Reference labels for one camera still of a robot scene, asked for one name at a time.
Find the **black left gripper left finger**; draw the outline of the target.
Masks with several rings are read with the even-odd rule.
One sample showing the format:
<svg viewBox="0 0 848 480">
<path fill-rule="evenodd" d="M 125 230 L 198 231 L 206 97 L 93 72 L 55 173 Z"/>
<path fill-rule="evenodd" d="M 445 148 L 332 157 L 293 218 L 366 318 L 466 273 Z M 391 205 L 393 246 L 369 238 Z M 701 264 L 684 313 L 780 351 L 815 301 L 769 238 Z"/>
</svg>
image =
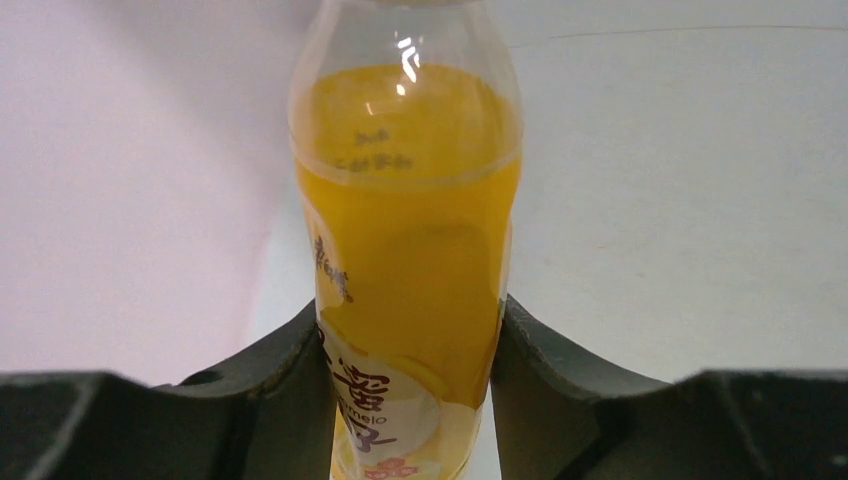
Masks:
<svg viewBox="0 0 848 480">
<path fill-rule="evenodd" d="M 308 304 L 177 385 L 106 371 L 1 378 L 5 479 L 326 479 L 335 398 Z"/>
</svg>

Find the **yellow juice bottle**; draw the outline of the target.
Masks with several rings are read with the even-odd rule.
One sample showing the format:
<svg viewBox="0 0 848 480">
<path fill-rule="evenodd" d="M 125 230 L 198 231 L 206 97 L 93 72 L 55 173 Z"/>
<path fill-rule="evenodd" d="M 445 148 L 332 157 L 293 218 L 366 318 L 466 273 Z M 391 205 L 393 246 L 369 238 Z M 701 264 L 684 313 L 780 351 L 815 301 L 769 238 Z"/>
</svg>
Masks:
<svg viewBox="0 0 848 480">
<path fill-rule="evenodd" d="M 459 479 L 506 303 L 524 124 L 482 1 L 324 1 L 288 125 L 335 479 Z"/>
</svg>

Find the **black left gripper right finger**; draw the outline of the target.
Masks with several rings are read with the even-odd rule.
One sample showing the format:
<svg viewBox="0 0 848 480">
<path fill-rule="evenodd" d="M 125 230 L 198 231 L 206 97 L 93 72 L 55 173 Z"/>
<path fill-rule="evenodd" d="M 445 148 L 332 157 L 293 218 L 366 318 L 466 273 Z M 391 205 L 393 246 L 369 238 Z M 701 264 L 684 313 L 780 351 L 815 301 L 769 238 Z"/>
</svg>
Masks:
<svg viewBox="0 0 848 480">
<path fill-rule="evenodd" d="M 508 299 L 491 378 L 505 479 L 843 479 L 843 370 L 706 370 L 665 383 Z"/>
</svg>

